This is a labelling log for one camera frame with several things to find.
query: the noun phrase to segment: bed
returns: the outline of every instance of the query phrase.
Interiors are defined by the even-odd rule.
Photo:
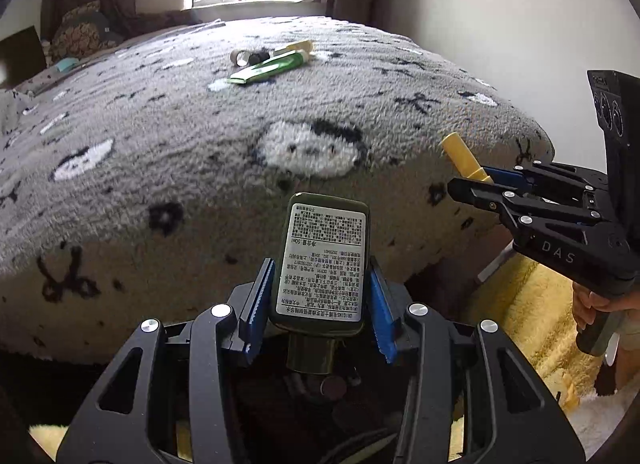
[[[303,38],[308,64],[225,83],[233,49]],[[165,30],[28,86],[0,107],[0,346],[56,361],[108,361],[145,318],[224,301],[276,255],[297,191],[368,203],[402,282],[496,222],[447,197],[442,137],[494,167],[554,155],[490,83],[324,17]]]

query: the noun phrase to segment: white wall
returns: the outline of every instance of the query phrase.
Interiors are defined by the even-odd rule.
[[[543,126],[556,161],[605,170],[586,70],[640,76],[628,0],[382,0],[377,24],[491,82]]]
[[[40,7],[42,0],[11,0],[0,18],[0,40],[31,26],[40,35]]]

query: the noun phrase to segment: teal object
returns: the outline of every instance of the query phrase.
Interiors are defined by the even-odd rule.
[[[78,60],[77,58],[63,58],[56,64],[56,67],[60,72],[68,72],[79,63],[80,60]]]

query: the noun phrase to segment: patterned pillow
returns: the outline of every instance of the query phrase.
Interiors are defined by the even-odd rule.
[[[82,13],[92,13],[94,11],[100,11],[100,1],[94,0],[93,2],[89,2],[87,4],[83,4],[82,6],[78,6],[77,8],[73,8],[71,11],[68,11],[64,17],[62,17],[61,25],[66,23],[67,21],[81,15]]]
[[[85,58],[97,51],[114,48],[124,40],[111,31],[109,21],[102,13],[87,6],[71,10],[63,18],[63,24],[51,41],[53,63],[68,56]]]

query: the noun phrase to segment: green bottle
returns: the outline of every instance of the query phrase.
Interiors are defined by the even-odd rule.
[[[341,338],[364,325],[369,207],[297,193],[289,200],[271,290],[271,322],[289,331],[287,367],[329,374]]]

